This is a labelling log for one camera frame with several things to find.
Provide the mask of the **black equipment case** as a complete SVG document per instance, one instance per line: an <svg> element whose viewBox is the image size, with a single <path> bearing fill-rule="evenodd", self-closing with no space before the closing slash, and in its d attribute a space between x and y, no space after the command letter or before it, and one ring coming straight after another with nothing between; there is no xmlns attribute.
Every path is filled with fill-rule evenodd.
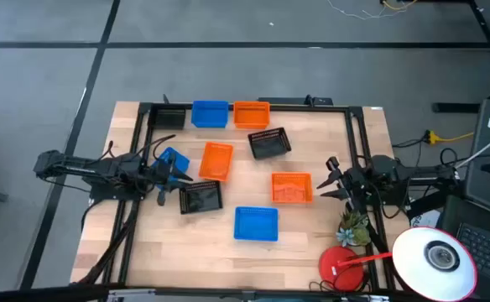
<svg viewBox="0 0 490 302"><path fill-rule="evenodd" d="M480 106L471 154L490 143L490 100ZM480 207L490 210L490 173L483 165L490 164L490 147L467 164L465 196Z"/></svg>

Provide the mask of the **potted succulent plant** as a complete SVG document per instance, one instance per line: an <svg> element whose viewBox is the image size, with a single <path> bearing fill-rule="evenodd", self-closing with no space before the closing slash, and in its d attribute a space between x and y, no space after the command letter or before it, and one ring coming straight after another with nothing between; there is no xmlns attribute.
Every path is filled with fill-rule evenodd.
<svg viewBox="0 0 490 302"><path fill-rule="evenodd" d="M343 246L366 246L371 242L368 216L359 211L344 211L336 232L337 241Z"/></svg>

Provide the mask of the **black plastic basket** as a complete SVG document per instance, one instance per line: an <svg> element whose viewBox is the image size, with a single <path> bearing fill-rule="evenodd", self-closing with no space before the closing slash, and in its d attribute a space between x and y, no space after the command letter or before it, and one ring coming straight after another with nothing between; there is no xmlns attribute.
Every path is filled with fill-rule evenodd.
<svg viewBox="0 0 490 302"><path fill-rule="evenodd" d="M180 189L180 214L216 211L223 208L219 181L203 181Z"/></svg>
<svg viewBox="0 0 490 302"><path fill-rule="evenodd" d="M292 150L284 128L274 128L248 134L248 141L256 160L284 155Z"/></svg>
<svg viewBox="0 0 490 302"><path fill-rule="evenodd" d="M181 130L185 125L185 109L160 108L155 112L154 127Z"/></svg>

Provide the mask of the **white rod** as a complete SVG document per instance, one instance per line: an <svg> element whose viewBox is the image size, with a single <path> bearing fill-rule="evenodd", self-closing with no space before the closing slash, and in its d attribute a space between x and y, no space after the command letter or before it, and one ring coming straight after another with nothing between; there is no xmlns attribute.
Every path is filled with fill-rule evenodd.
<svg viewBox="0 0 490 302"><path fill-rule="evenodd" d="M460 164L456 165L455 168L456 169L459 169L459 168L467 165L468 163L470 163L471 161L473 161L476 157L480 156L483 152L485 152L489 148L490 148L490 143L488 143L487 145L485 145L483 148L479 149L477 152L475 152L473 155L471 155L468 159L465 159Z"/></svg>

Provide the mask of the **white paper sheet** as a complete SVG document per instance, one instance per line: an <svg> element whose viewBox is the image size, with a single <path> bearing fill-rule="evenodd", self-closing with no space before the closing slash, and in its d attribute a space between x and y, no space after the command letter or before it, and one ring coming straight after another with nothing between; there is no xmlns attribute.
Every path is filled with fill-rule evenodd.
<svg viewBox="0 0 490 302"><path fill-rule="evenodd" d="M439 221L440 215L441 212L438 210L427 211L423 214L413 217L410 220L410 226L435 228Z"/></svg>

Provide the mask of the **black aluminium table frame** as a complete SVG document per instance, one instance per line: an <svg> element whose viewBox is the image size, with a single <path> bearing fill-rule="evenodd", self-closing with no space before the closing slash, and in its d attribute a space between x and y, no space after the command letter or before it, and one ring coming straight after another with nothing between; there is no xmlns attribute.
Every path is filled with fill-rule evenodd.
<svg viewBox="0 0 490 302"><path fill-rule="evenodd" d="M133 235L120 248L111 278L129 287L153 288L160 295L221 295L242 298L321 296L318 261L335 241L344 205L325 197L326 161L337 157L344 169L361 161L364 141L356 117L338 107L274 107L271 123L289 135L291 151L255 160L248 131L196 128L167 131L168 145L190 159L197 177L208 142L233 147L229 175L222 183L223 207L200 214L180 213L177 193L163 206L149 194L138 208ZM280 204L275 242L233 236L239 206L271 205L274 172L308 172L314 200L308 205Z"/></svg>

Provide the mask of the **black device behind table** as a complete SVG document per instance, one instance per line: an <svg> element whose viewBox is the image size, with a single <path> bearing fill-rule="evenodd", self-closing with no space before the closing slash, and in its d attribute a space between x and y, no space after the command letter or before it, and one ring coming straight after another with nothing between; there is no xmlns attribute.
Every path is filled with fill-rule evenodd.
<svg viewBox="0 0 490 302"><path fill-rule="evenodd" d="M333 107L334 103L331 98L306 95L304 97L259 97L258 102L269 102L275 105L296 105L296 106L329 106Z"/></svg>

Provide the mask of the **orange plastic basket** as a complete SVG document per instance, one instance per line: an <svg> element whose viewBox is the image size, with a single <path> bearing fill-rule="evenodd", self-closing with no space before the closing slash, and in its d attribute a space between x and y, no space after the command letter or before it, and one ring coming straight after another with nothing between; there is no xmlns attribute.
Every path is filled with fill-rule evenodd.
<svg viewBox="0 0 490 302"><path fill-rule="evenodd" d="M307 204L313 201L311 174L306 172L273 172L271 175L273 203Z"/></svg>
<svg viewBox="0 0 490 302"><path fill-rule="evenodd" d="M270 124L268 102L235 102L233 121L237 128L265 129Z"/></svg>
<svg viewBox="0 0 490 302"><path fill-rule="evenodd" d="M231 144L207 142L201 159L199 176L206 180L227 181L232 156Z"/></svg>

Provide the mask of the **red desk lamp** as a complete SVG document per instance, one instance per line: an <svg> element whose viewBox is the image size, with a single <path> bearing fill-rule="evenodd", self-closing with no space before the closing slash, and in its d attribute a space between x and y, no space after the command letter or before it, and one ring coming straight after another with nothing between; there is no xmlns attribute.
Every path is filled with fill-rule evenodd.
<svg viewBox="0 0 490 302"><path fill-rule="evenodd" d="M477 265L461 241L442 230L422 226L400 233L393 250L359 256L347 247L330 247L319 259L319 273L333 289L350 291L364 280L363 265L388 258L401 280L434 302L459 302L477 287Z"/></svg>

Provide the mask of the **blue plastic basket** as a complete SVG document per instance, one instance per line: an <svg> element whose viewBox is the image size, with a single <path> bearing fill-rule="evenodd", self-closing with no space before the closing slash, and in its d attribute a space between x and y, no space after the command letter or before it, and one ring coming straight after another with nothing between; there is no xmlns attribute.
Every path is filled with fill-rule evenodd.
<svg viewBox="0 0 490 302"><path fill-rule="evenodd" d="M234 238L277 242L279 211L272 207L238 206L235 209Z"/></svg>
<svg viewBox="0 0 490 302"><path fill-rule="evenodd" d="M162 159L162 160L167 161L171 154L175 155L175 165L177 166L177 168L185 173L187 171L187 169L189 168L190 161L184 155L180 154L179 152L177 152L175 149L173 149L171 147L167 147L164 150L164 152L155 159L155 161L152 163L150 168L157 166L157 160L158 159ZM163 190L163 188L160 185L157 185L156 187L158 187L160 190Z"/></svg>
<svg viewBox="0 0 490 302"><path fill-rule="evenodd" d="M228 113L226 101L193 101L191 122L197 128L225 128Z"/></svg>

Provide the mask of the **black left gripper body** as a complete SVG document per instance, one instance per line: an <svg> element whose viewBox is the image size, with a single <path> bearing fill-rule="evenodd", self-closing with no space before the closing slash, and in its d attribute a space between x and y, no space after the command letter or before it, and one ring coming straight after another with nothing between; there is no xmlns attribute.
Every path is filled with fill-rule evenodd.
<svg viewBox="0 0 490 302"><path fill-rule="evenodd" d="M167 161L158 159L157 166L147 168L142 173L144 194L150 193L157 185L163 190L172 191L175 185L175 155L171 154Z"/></svg>

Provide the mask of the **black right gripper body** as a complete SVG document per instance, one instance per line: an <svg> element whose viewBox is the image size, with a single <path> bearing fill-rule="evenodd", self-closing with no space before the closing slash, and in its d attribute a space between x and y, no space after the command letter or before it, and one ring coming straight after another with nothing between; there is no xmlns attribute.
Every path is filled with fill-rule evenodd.
<svg viewBox="0 0 490 302"><path fill-rule="evenodd" d="M349 168L345 171L337 168L336 172L339 174L336 198L339 200L348 200L352 208L366 208L368 181L364 168Z"/></svg>

